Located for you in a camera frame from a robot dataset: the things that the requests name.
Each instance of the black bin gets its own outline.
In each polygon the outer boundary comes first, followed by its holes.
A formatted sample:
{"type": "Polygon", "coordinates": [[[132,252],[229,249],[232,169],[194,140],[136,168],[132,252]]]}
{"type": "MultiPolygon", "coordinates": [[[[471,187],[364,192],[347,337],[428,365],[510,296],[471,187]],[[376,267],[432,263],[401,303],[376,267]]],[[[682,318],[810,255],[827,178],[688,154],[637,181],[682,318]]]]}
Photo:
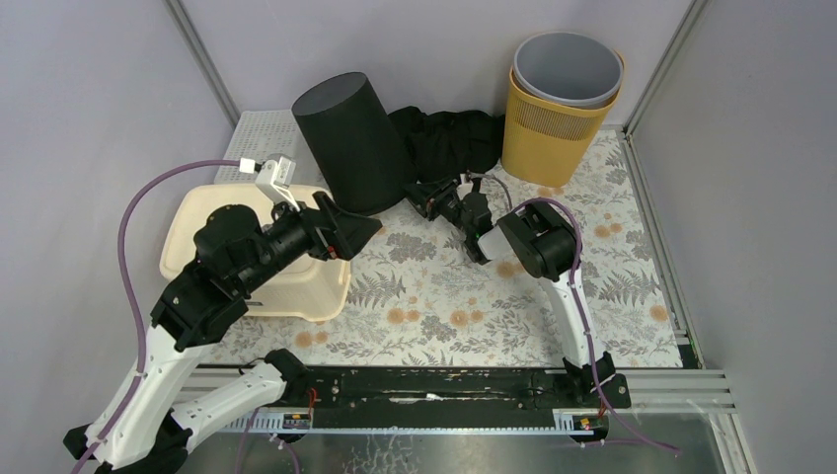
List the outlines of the black bin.
{"type": "Polygon", "coordinates": [[[291,107],[337,205],[370,215],[404,198],[413,163],[362,72],[322,82],[291,107]]]}

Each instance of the floral mat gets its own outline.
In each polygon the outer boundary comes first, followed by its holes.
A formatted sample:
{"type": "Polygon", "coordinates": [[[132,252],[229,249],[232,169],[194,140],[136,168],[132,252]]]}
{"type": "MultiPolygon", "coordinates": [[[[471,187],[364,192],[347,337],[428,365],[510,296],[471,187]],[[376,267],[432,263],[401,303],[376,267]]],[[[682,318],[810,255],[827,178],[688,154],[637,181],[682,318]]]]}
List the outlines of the floral mat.
{"type": "MultiPolygon", "coordinates": [[[[682,366],[616,132],[596,135],[562,188],[523,182],[499,165],[492,173],[515,203],[549,197],[573,211],[582,228],[584,291],[617,366],[682,366]]],[[[502,189],[486,181],[483,192],[493,216],[502,216],[502,189]]],[[[549,300],[513,255],[473,264],[448,222],[427,222],[405,201],[377,217],[384,227],[352,260],[338,317],[242,318],[212,361],[245,363],[289,348],[308,364],[561,365],[561,328],[549,300]]]]}

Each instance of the black fabric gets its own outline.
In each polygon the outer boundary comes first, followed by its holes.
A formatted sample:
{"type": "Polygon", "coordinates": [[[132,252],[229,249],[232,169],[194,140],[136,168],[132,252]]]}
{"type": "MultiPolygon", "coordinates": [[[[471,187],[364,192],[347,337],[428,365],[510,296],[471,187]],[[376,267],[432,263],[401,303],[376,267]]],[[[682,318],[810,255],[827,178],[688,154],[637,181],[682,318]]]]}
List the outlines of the black fabric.
{"type": "Polygon", "coordinates": [[[485,173],[502,153],[505,116],[485,112],[437,112],[416,107],[389,114],[418,170],[418,180],[432,183],[473,171],[485,173]]]}

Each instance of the white wall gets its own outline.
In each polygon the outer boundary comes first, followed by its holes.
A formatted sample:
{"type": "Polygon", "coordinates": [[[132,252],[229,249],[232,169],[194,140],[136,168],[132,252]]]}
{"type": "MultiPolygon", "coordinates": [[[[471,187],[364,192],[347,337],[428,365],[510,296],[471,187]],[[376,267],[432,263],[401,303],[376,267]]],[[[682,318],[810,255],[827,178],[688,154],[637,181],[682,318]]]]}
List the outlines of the white wall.
{"type": "MultiPolygon", "coordinates": [[[[232,129],[161,1],[0,2],[0,472],[68,472],[64,433],[101,414],[136,344],[116,265],[124,207],[232,129]]],[[[149,195],[128,262],[150,311],[193,172],[149,195]]]]}
{"type": "Polygon", "coordinates": [[[837,3],[716,1],[636,142],[759,472],[837,464],[837,3]]]}
{"type": "Polygon", "coordinates": [[[529,36],[571,29],[627,62],[624,123],[690,0],[186,0],[243,111],[289,109],[331,76],[365,72],[384,107],[505,110],[508,69],[529,36]]]}

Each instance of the metal bar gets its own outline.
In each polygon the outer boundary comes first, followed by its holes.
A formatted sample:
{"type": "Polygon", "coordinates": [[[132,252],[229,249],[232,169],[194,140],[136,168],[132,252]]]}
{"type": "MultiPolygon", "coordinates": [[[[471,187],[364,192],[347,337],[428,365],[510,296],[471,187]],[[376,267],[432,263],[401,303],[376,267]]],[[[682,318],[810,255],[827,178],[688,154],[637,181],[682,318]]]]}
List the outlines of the metal bar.
{"type": "Polygon", "coordinates": [[[753,460],[753,452],[750,450],[750,445],[744,437],[744,430],[741,426],[741,418],[738,415],[738,412],[736,411],[734,414],[730,415],[729,418],[732,420],[732,425],[735,427],[738,445],[741,446],[741,452],[744,453],[744,460],[747,464],[748,473],[758,474],[758,471],[756,470],[756,463],[753,460]]]}
{"type": "Polygon", "coordinates": [[[687,334],[687,332],[685,329],[681,328],[680,318],[677,317],[680,314],[680,309],[678,307],[680,302],[676,301],[676,294],[671,287],[671,268],[669,262],[665,258],[665,253],[662,250],[662,242],[659,239],[659,226],[654,218],[655,214],[651,209],[651,202],[648,196],[645,181],[640,176],[639,165],[637,163],[634,150],[625,139],[624,134],[620,138],[619,144],[622,147],[622,156],[625,157],[625,162],[628,166],[628,176],[631,179],[631,185],[634,188],[634,197],[637,201],[637,208],[640,210],[640,217],[643,220],[643,225],[645,226],[648,237],[651,241],[651,255],[654,260],[654,266],[656,267],[657,273],[660,277],[662,293],[668,303],[668,307],[674,310],[672,315],[672,325],[674,327],[675,337],[682,337],[678,336],[677,332],[682,332],[684,335],[687,334]]]}
{"type": "Polygon", "coordinates": [[[748,455],[749,446],[736,424],[737,418],[735,413],[708,416],[724,470],[729,474],[755,474],[755,464],[748,455]]]}
{"type": "Polygon", "coordinates": [[[660,275],[660,285],[662,286],[668,304],[674,312],[675,330],[686,331],[692,343],[692,348],[698,357],[698,363],[701,367],[704,367],[706,366],[706,361],[704,360],[703,352],[701,351],[700,344],[693,329],[694,325],[692,324],[691,314],[685,304],[680,279],[672,264],[671,252],[666,244],[662,228],[658,224],[658,214],[648,192],[646,174],[640,165],[636,144],[627,135],[621,140],[621,143],[625,154],[625,161],[628,164],[628,174],[634,185],[634,193],[637,198],[637,206],[640,209],[640,216],[643,219],[643,224],[646,226],[648,236],[651,240],[654,262],[657,265],[657,270],[660,275]]]}
{"type": "Polygon", "coordinates": [[[634,111],[625,123],[625,133],[627,135],[630,136],[636,131],[637,126],[642,121],[643,115],[648,109],[648,106],[656,96],[660,86],[665,81],[668,72],[671,70],[672,64],[674,64],[674,61],[680,55],[680,51],[683,49],[687,39],[691,36],[695,26],[702,18],[706,7],[710,3],[711,0],[693,0],[692,4],[689,5],[689,8],[683,15],[683,19],[680,21],[680,25],[674,32],[674,36],[671,37],[671,42],[668,44],[668,48],[665,50],[662,58],[660,58],[659,63],[657,63],[653,74],[651,74],[648,85],[643,91],[643,94],[640,96],[637,106],[634,108],[634,111]]]}
{"type": "MultiPolygon", "coordinates": [[[[177,398],[185,402],[239,377],[238,367],[196,369],[177,398]]],[[[551,373],[566,373],[561,368],[551,373]]],[[[735,413],[722,370],[624,369],[633,408],[627,413],[735,413]]]]}
{"type": "Polygon", "coordinates": [[[209,84],[209,88],[218,101],[218,105],[221,106],[224,115],[227,116],[227,119],[230,120],[233,128],[235,128],[241,114],[230,95],[230,91],[227,90],[227,86],[221,79],[218,69],[215,68],[215,63],[212,62],[209,52],[206,51],[206,46],[200,40],[197,30],[194,28],[191,18],[189,18],[189,13],[186,11],[186,7],[184,7],[181,0],[163,0],[163,3],[168,7],[172,20],[174,20],[175,25],[177,25],[178,30],[183,35],[183,39],[189,47],[189,51],[191,51],[191,56],[194,58],[194,62],[197,63],[197,67],[200,68],[200,72],[203,73],[203,77],[209,84]]]}

